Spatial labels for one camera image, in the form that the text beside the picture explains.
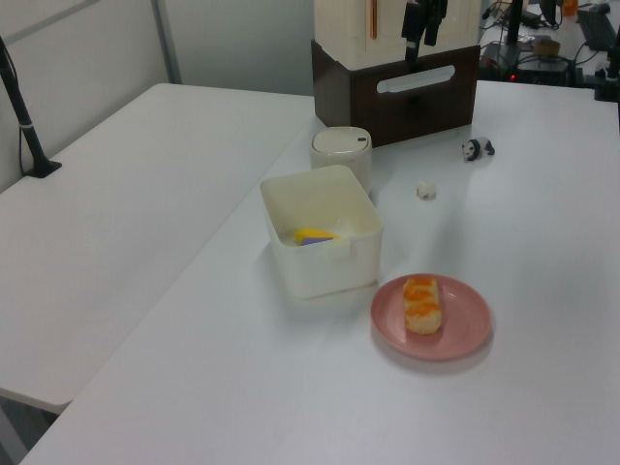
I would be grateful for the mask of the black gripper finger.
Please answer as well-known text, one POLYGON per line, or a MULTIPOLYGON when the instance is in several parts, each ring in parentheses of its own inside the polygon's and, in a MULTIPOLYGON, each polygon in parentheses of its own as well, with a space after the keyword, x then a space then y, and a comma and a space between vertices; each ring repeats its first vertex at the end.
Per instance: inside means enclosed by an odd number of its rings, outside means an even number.
POLYGON ((405 7, 401 37, 405 39, 405 60, 415 62, 419 55, 420 3, 408 1, 405 7))
POLYGON ((425 7, 424 43, 434 47, 437 44, 440 25, 447 15, 448 1, 427 0, 423 1, 423 5, 425 7))

